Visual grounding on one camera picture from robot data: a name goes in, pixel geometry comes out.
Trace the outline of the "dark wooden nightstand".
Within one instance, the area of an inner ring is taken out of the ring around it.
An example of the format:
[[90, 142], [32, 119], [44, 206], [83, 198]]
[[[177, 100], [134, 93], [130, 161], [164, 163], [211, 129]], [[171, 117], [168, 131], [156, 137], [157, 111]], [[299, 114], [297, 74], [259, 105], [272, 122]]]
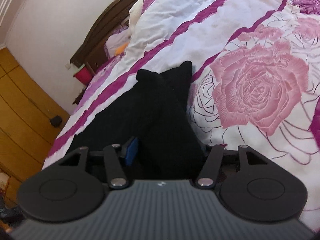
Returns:
[[82, 99], [83, 96], [84, 96], [84, 93], [85, 93], [86, 89], [87, 89], [87, 87], [84, 87], [84, 88], [81, 90], [81, 92], [79, 93], [79, 95], [74, 99], [74, 101], [73, 101], [73, 103], [72, 103], [73, 105], [78, 105], [78, 104], [80, 103], [81, 99]]

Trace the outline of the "pink floral bed quilt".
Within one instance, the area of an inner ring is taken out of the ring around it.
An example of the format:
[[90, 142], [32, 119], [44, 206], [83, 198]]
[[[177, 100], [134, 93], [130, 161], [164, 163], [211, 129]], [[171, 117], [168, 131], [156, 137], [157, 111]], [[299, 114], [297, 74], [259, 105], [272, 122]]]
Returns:
[[99, 67], [45, 166], [136, 83], [193, 64], [187, 112], [201, 142], [247, 144], [297, 176], [319, 230], [319, 0], [140, 0], [128, 46]]

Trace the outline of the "small black hanging pouch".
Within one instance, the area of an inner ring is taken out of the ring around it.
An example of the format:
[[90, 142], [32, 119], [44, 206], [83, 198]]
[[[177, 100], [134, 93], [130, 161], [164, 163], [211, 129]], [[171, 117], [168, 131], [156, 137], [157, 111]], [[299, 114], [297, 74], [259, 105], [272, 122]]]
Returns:
[[50, 119], [50, 124], [55, 127], [58, 128], [61, 126], [62, 124], [62, 118], [59, 115], [54, 116], [53, 118]]

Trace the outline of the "lilac pillow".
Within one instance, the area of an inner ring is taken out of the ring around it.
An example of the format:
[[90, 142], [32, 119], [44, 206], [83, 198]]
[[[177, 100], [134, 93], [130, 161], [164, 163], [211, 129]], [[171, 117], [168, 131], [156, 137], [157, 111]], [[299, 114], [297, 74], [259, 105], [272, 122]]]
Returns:
[[116, 49], [129, 42], [130, 37], [131, 34], [128, 26], [124, 26], [114, 30], [104, 44], [104, 51], [106, 56], [109, 59], [114, 57]]

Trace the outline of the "white plush toy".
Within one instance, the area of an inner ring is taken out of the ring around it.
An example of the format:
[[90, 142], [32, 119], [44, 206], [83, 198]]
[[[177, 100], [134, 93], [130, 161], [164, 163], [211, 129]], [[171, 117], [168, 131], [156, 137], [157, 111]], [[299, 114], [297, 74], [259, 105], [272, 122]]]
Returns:
[[129, 33], [133, 34], [134, 28], [140, 19], [143, 8], [143, 0], [138, 0], [129, 10]]

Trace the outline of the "black button cardigan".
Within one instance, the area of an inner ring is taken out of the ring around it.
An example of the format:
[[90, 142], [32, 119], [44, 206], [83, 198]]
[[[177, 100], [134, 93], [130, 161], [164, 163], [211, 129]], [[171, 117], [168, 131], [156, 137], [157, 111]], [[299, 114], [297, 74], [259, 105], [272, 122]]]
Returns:
[[191, 76], [190, 61], [161, 74], [139, 70], [137, 83], [96, 114], [68, 151], [100, 151], [135, 137], [137, 153], [124, 166], [130, 179], [196, 179], [206, 158], [187, 118]]

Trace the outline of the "red plastic bucket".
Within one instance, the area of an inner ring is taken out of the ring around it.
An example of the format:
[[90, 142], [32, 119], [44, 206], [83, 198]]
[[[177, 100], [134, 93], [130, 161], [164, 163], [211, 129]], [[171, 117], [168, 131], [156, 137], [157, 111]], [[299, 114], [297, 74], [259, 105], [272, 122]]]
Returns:
[[83, 64], [74, 73], [73, 77], [76, 78], [78, 81], [80, 81], [85, 86], [87, 86], [93, 78], [91, 71], [86, 67], [85, 64]]

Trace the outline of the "dark wooden headboard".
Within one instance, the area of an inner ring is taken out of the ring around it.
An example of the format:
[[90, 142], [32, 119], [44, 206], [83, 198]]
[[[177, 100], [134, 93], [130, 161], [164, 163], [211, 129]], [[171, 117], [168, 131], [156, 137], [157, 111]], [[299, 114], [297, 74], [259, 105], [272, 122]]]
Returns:
[[129, 9], [138, 0], [114, 0], [97, 18], [88, 32], [83, 44], [70, 59], [76, 67], [83, 64], [95, 73], [98, 68], [108, 61], [104, 45], [112, 32], [124, 25], [129, 16]]

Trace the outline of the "orange cloth item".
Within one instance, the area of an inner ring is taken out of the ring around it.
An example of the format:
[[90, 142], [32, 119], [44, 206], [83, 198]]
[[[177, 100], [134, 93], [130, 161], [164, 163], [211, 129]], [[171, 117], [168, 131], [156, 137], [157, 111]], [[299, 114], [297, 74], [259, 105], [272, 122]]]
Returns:
[[124, 50], [126, 49], [126, 47], [128, 46], [128, 42], [122, 44], [121, 46], [119, 46], [116, 50], [115, 50], [115, 55], [118, 56], [120, 55], [121, 53], [124, 52]]

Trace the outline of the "wooden wardrobe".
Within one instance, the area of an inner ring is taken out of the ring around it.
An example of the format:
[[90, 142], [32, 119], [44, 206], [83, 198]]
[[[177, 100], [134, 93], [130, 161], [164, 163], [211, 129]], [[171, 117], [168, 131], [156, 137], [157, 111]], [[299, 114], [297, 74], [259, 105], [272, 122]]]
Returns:
[[[59, 115], [60, 127], [50, 124]], [[19, 186], [39, 172], [69, 114], [1, 49], [1, 196], [12, 207]]]

